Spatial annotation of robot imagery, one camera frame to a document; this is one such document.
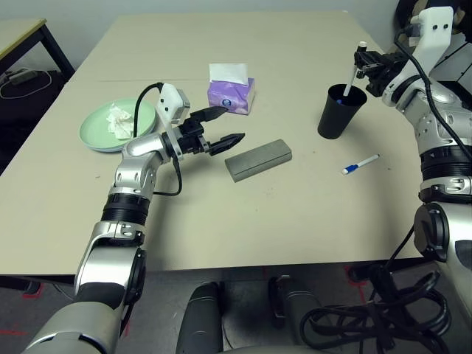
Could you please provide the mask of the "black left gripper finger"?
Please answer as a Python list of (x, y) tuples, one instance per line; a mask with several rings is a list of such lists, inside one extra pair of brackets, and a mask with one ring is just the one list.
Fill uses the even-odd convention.
[(211, 106), (199, 111), (194, 111), (190, 114), (190, 119), (195, 122), (209, 122), (214, 119), (217, 119), (222, 114), (225, 114), (228, 111), (228, 108), (221, 106)]
[(245, 137), (244, 133), (232, 133), (222, 137), (218, 142), (210, 143), (207, 153), (211, 156), (218, 155), (233, 148)]

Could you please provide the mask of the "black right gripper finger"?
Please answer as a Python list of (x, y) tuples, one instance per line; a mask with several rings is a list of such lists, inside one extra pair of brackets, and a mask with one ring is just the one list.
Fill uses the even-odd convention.
[(377, 78), (380, 73), (383, 71), (383, 65), (381, 63), (374, 63), (374, 64), (365, 64), (359, 65), (357, 67), (357, 72), (355, 77), (358, 79), (363, 79), (368, 77), (369, 79)]
[(354, 53), (355, 64), (382, 64), (383, 55), (376, 51)]

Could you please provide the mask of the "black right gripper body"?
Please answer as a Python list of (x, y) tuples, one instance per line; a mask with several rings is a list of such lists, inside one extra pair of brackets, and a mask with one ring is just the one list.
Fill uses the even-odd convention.
[(408, 58), (401, 52), (383, 55), (383, 71), (375, 79), (369, 79), (366, 90), (374, 97), (381, 97), (387, 85), (401, 72)]

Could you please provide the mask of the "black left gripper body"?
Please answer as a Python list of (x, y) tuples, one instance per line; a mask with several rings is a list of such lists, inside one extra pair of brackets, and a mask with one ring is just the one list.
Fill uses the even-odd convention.
[(203, 137), (204, 128), (197, 118), (187, 118), (177, 129), (180, 133), (177, 141), (183, 154), (209, 151), (209, 144)]

